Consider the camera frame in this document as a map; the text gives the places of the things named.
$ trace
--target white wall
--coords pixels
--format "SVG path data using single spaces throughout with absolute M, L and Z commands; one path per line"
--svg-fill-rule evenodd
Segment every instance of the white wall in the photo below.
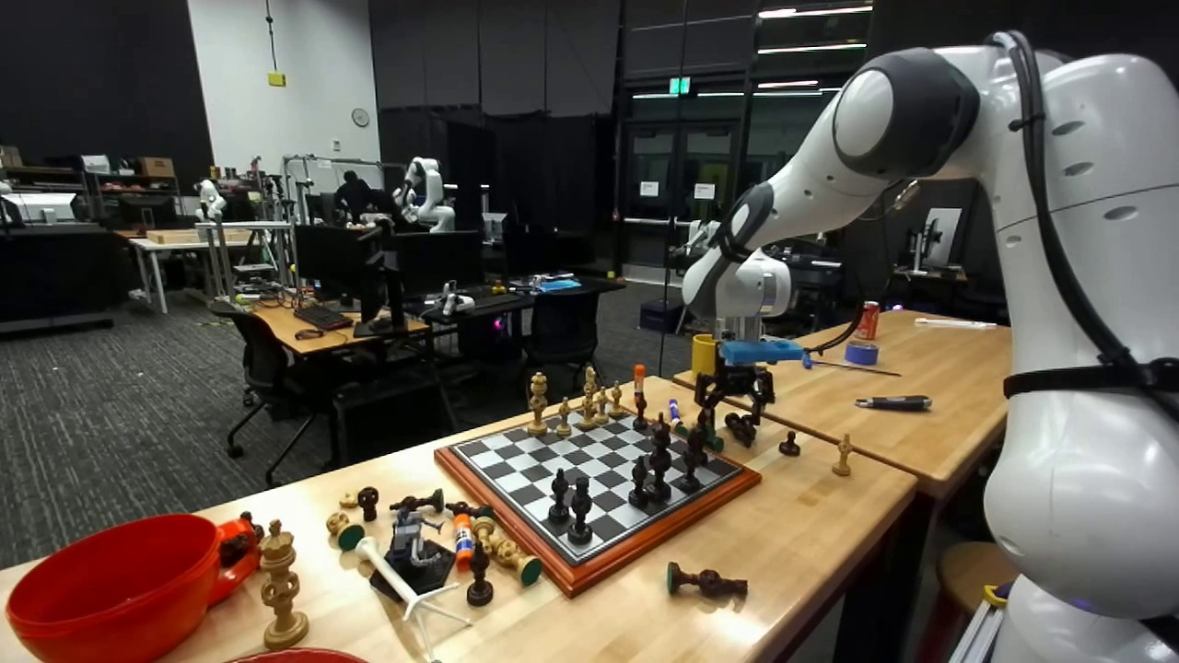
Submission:
M 260 155 L 266 173 L 283 173 L 288 155 L 313 155 L 313 191 L 336 191 L 342 169 L 379 183 L 376 166 L 333 163 L 379 163 L 369 0 L 267 0 L 288 87 L 266 85 L 266 0 L 189 0 L 189 10 L 218 166 L 244 173 Z

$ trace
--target chessboard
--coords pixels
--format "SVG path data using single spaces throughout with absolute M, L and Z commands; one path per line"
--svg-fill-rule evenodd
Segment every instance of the chessboard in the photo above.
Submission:
M 685 493 L 676 485 L 685 459 L 675 452 L 667 466 L 669 502 L 633 508 L 629 466 L 647 448 L 647 436 L 633 432 L 627 415 L 590 432 L 571 427 L 567 438 L 534 438 L 522 427 L 502 432 L 447 444 L 436 459 L 480 504 L 490 504 L 492 519 L 573 598 L 759 484 L 743 464 L 708 458 L 695 466 L 701 485 Z M 584 544 L 573 544 L 567 527 L 547 524 L 557 473 L 565 473 L 567 484 L 590 479 Z

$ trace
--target exit sign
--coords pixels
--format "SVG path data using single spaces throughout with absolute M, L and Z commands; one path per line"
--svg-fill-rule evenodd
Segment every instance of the exit sign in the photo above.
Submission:
M 667 96 L 675 101 L 691 96 L 691 76 L 667 76 Z

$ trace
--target office chair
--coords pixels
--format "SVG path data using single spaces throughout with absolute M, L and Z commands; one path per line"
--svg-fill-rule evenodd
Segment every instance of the office chair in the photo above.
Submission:
M 247 372 L 247 411 L 233 423 L 223 436 L 223 452 L 244 458 L 247 448 L 236 441 L 236 436 L 274 406 L 296 406 L 307 411 L 283 452 L 266 466 L 266 485 L 274 485 L 276 466 L 296 452 L 303 436 L 321 419 L 333 415 L 333 399 L 345 384 L 345 368 L 337 365 L 298 365 L 288 358 L 288 345 L 267 330 L 267 325 L 255 313 L 218 307 L 218 317 L 227 317 L 233 326 L 244 334 L 244 372 Z
M 522 380 L 547 376 L 547 393 L 583 393 L 584 365 L 598 355 L 598 291 L 536 293 L 522 338 Z

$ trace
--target chessboard frame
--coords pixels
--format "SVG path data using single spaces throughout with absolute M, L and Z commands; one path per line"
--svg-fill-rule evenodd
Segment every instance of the chessboard frame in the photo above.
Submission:
M 600 550 L 598 555 L 571 562 L 545 533 L 540 527 L 518 512 L 508 496 L 502 496 L 498 485 L 490 485 L 490 479 L 481 473 L 474 473 L 458 444 L 443 444 L 436 448 L 436 459 L 448 473 L 448 479 L 458 485 L 466 490 L 466 496 L 474 504 L 490 504 L 492 519 L 514 538 L 518 550 L 528 550 L 529 555 L 536 555 L 545 562 L 545 573 L 561 586 L 565 598 L 577 598 L 583 589 L 590 589 L 593 583 L 608 578 L 610 572 L 617 572 L 622 562 L 651 554 L 660 543 L 675 538 L 676 529 L 691 527 L 695 519 L 711 514 L 716 508 L 730 504 L 735 493 L 750 490 L 762 484 L 759 473 L 730 459 L 730 458 L 716 458 L 718 464 L 734 466 L 734 474 L 724 474 L 718 485 L 691 493 L 685 504 L 660 512 L 654 519 L 647 519 L 642 529 L 629 529 L 622 543 Z

